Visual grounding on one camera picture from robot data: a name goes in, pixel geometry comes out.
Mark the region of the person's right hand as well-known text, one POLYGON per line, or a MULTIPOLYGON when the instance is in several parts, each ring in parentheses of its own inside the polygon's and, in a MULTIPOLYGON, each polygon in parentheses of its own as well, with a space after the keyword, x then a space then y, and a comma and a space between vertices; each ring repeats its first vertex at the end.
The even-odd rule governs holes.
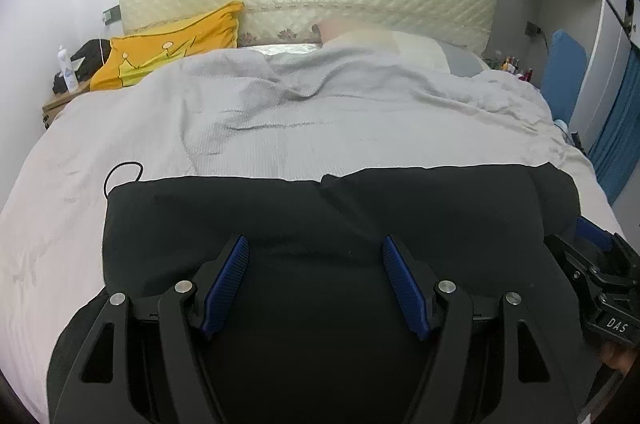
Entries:
POLYGON ((613 342, 606 342, 599 352, 601 362, 623 376, 629 373, 637 356, 636 348, 627 348, 613 342))

